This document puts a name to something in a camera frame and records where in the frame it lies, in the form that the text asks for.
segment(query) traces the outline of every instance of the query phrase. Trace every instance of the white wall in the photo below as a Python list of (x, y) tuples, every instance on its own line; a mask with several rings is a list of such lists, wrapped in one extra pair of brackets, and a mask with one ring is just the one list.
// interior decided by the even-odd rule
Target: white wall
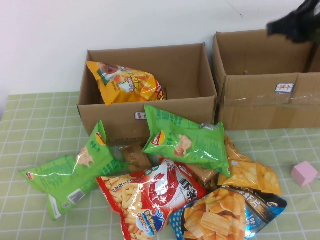
[(80, 89), (86, 50), (206, 42), (263, 29), (303, 0), (0, 0), (0, 114), (8, 94)]

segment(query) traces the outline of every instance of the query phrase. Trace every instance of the checkered tablecloth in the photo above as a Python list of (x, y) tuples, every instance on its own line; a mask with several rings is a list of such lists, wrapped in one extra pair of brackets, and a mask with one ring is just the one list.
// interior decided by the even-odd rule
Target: checkered tablecloth
[[(99, 189), (68, 214), (52, 221), (45, 194), (31, 188), (18, 170), (64, 155), (76, 155), (88, 135), (81, 123), (78, 93), (9, 96), (0, 122), (0, 240), (120, 240), (120, 217)], [(305, 160), (320, 172), (320, 128), (228, 132), (245, 155), (272, 167), (288, 207), (257, 240), (320, 239), (320, 180), (299, 187), (290, 177)], [(112, 148), (122, 158), (117, 148)], [(170, 226), (155, 239), (175, 239)]]

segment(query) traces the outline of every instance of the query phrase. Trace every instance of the cardboard box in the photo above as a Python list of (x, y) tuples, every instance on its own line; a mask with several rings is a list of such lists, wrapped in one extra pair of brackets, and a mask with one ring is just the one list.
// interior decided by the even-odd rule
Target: cardboard box
[(166, 89), (167, 99), (115, 103), (106, 106), (97, 81), (85, 66), (78, 110), (88, 134), (98, 120), (103, 121), (110, 145), (146, 141), (149, 127), (144, 105), (174, 113), (196, 123), (211, 123), (216, 110), (217, 92), (205, 44), (146, 47), (87, 52), (87, 61), (120, 65), (154, 75)]
[(226, 130), (320, 127), (320, 52), (311, 59), (313, 47), (264, 30), (217, 33), (217, 121)]

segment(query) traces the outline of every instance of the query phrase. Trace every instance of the pink foam block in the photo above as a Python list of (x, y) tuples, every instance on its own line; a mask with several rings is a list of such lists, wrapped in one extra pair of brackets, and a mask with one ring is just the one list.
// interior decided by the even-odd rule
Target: pink foam block
[(291, 177), (301, 187), (311, 183), (317, 175), (318, 171), (308, 161), (294, 166), (291, 172)]

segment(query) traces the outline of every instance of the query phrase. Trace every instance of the white label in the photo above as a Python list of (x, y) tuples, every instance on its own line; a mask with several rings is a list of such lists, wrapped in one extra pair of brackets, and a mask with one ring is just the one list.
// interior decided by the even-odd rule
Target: white label
[(135, 120), (147, 120), (147, 115), (145, 112), (136, 112)]
[(275, 88), (276, 93), (292, 93), (294, 90), (294, 83), (278, 83)]
[(56, 199), (55, 199), (53, 196), (51, 196), (50, 194), (49, 194), (49, 199), (50, 199), (50, 203), (51, 203), (51, 206), (52, 206), (54, 218), (55, 218), (55, 219), (58, 219), (58, 218), (61, 217), (62, 215), (61, 215), (61, 213), (60, 213), (59, 210), (58, 210), (57, 201), (56, 201)]

